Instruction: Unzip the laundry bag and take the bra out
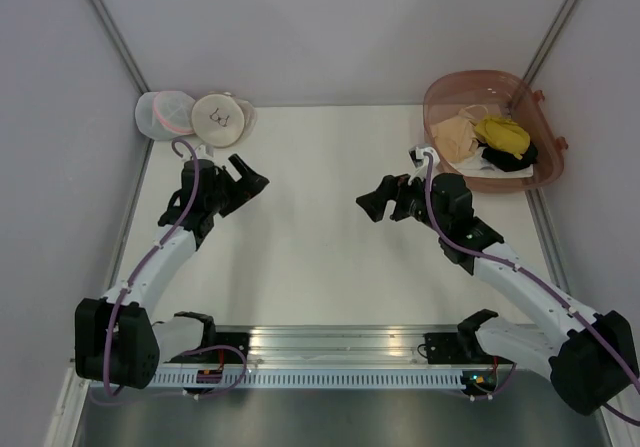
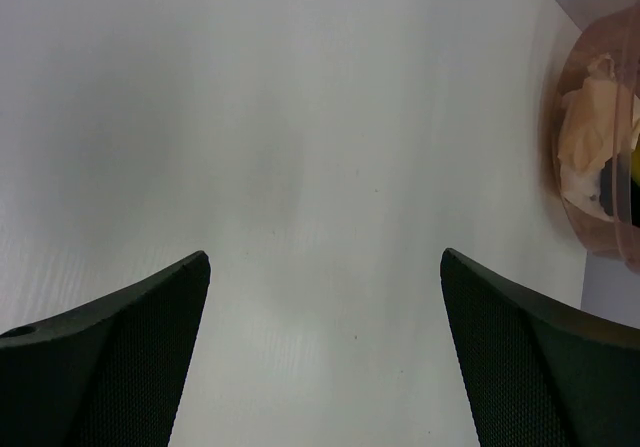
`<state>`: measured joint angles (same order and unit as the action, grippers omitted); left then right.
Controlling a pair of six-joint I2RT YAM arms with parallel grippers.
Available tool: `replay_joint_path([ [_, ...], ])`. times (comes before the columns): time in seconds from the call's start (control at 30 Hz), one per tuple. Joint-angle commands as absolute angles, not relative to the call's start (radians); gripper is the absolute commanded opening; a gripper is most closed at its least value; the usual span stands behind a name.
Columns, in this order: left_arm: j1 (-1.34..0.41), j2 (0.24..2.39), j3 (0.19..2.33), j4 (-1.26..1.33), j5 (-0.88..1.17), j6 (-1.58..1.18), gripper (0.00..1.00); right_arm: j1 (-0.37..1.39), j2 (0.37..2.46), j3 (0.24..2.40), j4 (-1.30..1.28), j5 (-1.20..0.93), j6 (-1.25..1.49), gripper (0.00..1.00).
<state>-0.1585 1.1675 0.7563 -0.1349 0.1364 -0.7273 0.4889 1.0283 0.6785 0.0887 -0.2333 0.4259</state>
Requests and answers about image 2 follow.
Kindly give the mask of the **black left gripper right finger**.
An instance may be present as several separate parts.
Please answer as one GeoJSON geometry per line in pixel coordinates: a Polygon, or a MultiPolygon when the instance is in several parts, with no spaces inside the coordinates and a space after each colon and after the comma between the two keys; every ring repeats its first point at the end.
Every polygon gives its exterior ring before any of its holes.
{"type": "Polygon", "coordinates": [[[639,331],[451,248],[441,289],[482,446],[636,446],[639,331]]]}

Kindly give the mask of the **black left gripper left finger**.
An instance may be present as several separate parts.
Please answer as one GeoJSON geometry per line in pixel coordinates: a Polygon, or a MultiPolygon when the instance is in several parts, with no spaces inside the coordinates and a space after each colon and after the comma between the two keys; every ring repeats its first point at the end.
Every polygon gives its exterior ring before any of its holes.
{"type": "Polygon", "coordinates": [[[3,333],[2,445],[168,445],[209,282],[199,251],[3,333]]]}

